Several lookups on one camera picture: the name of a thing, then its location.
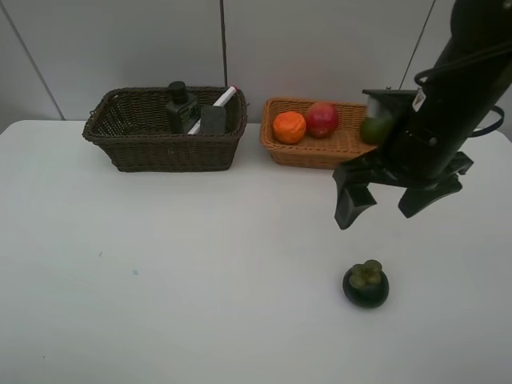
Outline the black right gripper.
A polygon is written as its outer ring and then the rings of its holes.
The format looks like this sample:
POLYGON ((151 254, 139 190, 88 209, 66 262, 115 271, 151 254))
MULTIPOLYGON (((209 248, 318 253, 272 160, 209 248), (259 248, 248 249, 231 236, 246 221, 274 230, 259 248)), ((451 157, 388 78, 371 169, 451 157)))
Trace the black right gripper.
POLYGON ((406 218, 462 189, 460 182, 442 181, 464 174, 473 162, 450 148, 449 138, 435 128, 439 116, 421 111, 425 103, 425 92, 417 90, 411 108, 394 120, 381 144, 335 168, 334 218, 341 230, 347 230, 360 214, 377 204, 368 189, 370 183, 408 188, 398 203, 406 218))

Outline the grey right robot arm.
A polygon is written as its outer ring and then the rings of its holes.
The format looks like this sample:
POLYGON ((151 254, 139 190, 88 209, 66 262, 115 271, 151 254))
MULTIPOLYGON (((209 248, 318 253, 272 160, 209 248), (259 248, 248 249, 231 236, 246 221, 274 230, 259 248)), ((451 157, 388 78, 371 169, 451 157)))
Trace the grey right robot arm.
POLYGON ((390 128, 377 148, 339 164, 334 218, 340 229, 376 201, 371 183, 402 187, 398 208, 407 218, 462 189, 459 176, 473 161, 460 148, 469 138, 497 130, 478 124, 511 84, 511 3, 456 1, 451 37, 435 65, 415 75, 418 90, 365 90, 390 114, 390 128))

